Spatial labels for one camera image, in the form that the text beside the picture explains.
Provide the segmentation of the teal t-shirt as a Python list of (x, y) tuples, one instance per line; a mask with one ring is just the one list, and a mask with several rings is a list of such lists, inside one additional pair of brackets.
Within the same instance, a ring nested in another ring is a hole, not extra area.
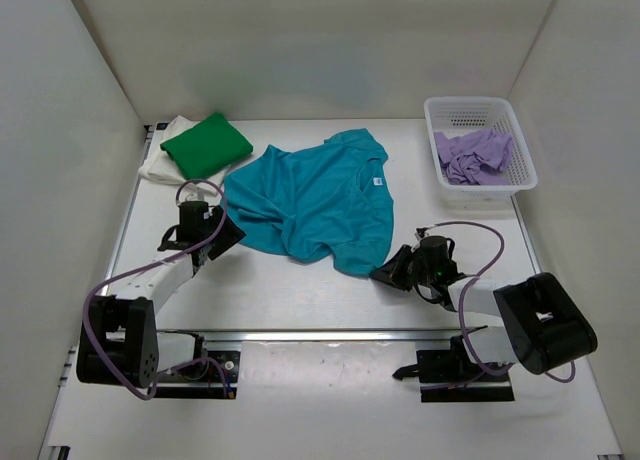
[(368, 276), (384, 264), (393, 237), (387, 159), (366, 129), (294, 152), (270, 145), (226, 177), (228, 214), (248, 248), (303, 264), (331, 257), (337, 271)]

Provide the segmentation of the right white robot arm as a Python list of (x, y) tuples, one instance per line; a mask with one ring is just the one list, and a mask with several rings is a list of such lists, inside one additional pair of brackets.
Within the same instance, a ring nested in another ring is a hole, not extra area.
[(499, 364), (543, 375), (597, 350), (594, 328), (553, 274), (517, 283), (464, 274), (454, 249), (451, 238), (425, 236), (370, 274), (457, 315), (461, 334), (448, 356), (453, 376), (471, 380)]

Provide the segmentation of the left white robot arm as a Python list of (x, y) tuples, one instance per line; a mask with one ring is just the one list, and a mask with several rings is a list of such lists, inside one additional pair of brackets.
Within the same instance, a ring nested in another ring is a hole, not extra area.
[(203, 337), (159, 332), (156, 314), (180, 286), (238, 244), (245, 232), (220, 205), (185, 201), (178, 210), (179, 221), (164, 233), (155, 266), (121, 276), (124, 284), (118, 290), (96, 293), (88, 302), (76, 360), (81, 382), (143, 389), (170, 371), (197, 378), (208, 369)]

